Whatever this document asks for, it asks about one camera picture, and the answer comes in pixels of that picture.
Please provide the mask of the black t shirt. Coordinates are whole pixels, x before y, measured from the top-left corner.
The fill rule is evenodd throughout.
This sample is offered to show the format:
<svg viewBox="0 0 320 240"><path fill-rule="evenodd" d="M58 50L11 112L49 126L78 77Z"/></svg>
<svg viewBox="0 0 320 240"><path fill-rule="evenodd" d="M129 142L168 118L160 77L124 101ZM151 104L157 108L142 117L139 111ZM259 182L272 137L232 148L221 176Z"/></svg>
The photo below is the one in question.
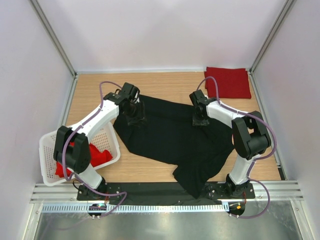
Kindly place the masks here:
<svg viewBox="0 0 320 240"><path fill-rule="evenodd" d="M119 114L113 127L130 153L176 165L173 176L195 199L234 150L232 129L216 119L193 125L191 105L141 95L145 121L128 125Z"/></svg>

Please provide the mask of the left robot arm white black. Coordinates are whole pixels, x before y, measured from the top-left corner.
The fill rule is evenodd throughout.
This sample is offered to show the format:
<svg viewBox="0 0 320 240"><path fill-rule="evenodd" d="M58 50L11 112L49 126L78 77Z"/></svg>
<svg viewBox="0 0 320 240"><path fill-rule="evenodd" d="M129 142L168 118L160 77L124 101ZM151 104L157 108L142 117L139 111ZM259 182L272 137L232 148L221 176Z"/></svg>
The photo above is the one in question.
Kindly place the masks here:
<svg viewBox="0 0 320 240"><path fill-rule="evenodd" d="M100 104L78 123L61 126L56 132L53 158L62 166L63 177L70 181L75 177L88 189L95 200L107 193L105 179L91 164L91 139L119 114L126 117L128 125L145 119L144 104L140 101L140 90L128 82L115 92L100 95Z"/></svg>

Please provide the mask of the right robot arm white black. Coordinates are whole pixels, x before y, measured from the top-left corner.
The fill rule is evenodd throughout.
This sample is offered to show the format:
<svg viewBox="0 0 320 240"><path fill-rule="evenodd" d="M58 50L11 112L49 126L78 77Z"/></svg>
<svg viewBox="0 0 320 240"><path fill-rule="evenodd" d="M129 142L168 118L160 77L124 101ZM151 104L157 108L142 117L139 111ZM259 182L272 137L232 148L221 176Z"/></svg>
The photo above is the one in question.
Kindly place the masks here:
<svg viewBox="0 0 320 240"><path fill-rule="evenodd" d="M231 128L237 157L226 176L225 192L231 198L241 196L249 186L255 161L272 144L266 122L260 112L240 111L216 98L206 97L200 89L192 92L189 98L194 107L193 125L207 126L209 119L215 119Z"/></svg>

